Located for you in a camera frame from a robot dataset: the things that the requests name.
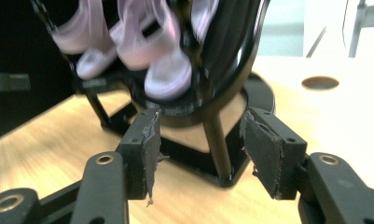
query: wooden table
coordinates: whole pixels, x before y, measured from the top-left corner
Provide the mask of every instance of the wooden table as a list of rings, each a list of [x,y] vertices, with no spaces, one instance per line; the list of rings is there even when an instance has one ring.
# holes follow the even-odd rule
[[[276,115],[304,138],[308,152],[341,156],[374,188],[374,59],[258,57],[253,67],[272,87]],[[304,88],[306,77],[328,76],[328,91]],[[100,96],[109,113],[129,102],[123,92]],[[239,118],[238,96],[221,113]],[[201,126],[162,129],[163,134],[206,150]],[[45,197],[79,180],[86,160],[114,150],[120,137],[102,130],[88,101],[73,96],[0,138],[0,192],[35,189]],[[297,201],[274,201],[251,175],[249,164],[237,185],[221,189],[168,162],[159,164],[154,205],[129,201],[131,223],[299,223]]]

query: light wood surface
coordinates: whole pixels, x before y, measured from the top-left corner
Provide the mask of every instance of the light wood surface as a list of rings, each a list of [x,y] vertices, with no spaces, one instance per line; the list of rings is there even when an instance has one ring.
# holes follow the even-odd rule
[[[374,59],[258,57],[253,70],[272,87],[276,115],[304,138],[308,152],[341,156],[374,188]],[[312,91],[306,77],[339,81],[329,91]],[[100,96],[108,113],[129,102],[123,92]],[[221,113],[225,130],[242,113],[238,96]],[[162,129],[180,142],[207,150],[201,126]],[[35,189],[45,197],[79,180],[85,162],[114,150],[120,137],[102,130],[83,96],[70,97],[50,111],[0,138],[0,192]],[[208,184],[168,162],[159,164],[155,203],[129,201],[131,223],[300,223],[297,201],[272,200],[251,175],[250,163],[233,188]]]

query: wire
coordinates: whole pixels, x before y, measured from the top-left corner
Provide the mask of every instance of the wire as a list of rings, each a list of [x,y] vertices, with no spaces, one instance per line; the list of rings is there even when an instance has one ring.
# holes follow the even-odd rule
[[[343,46],[346,48],[346,41],[344,40],[344,24],[346,22],[347,7],[349,6],[349,0],[346,1],[346,8],[344,8],[343,24],[341,25],[341,38],[343,39]]]

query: table surface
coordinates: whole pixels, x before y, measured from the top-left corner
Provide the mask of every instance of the table surface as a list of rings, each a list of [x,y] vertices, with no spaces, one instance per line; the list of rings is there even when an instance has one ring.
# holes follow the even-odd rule
[[[374,188],[374,59],[257,57],[253,70],[271,86],[276,115],[308,142],[308,153],[342,157]],[[310,90],[307,77],[333,77],[331,90]],[[108,113],[130,101],[114,91],[100,95]],[[228,132],[242,114],[241,96],[221,112]],[[207,150],[201,125],[162,128],[179,142]],[[72,96],[0,138],[0,192],[31,188],[40,198],[79,180],[87,159],[113,151],[120,137],[104,131],[84,96]],[[154,204],[129,201],[131,223],[300,223],[298,201],[275,201],[251,175],[221,189],[180,167],[159,164]]]

